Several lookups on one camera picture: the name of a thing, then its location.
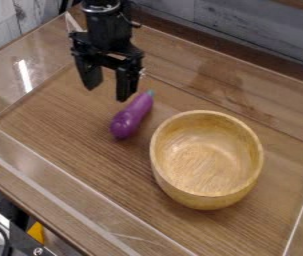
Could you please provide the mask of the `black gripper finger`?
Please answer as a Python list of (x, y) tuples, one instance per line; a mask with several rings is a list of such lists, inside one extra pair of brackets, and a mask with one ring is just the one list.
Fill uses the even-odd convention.
[(80, 56), (74, 57), (74, 64), (84, 87), (93, 90), (102, 82), (101, 66)]
[(140, 67), (118, 67), (116, 69), (116, 100), (125, 102), (137, 90)]

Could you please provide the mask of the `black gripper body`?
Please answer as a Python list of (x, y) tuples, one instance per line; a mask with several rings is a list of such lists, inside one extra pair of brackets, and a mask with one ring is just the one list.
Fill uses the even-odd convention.
[(128, 72), (141, 69), (142, 51), (132, 44), (130, 0), (82, 0), (86, 31), (70, 32), (70, 48), (80, 72), (92, 72), (104, 66)]

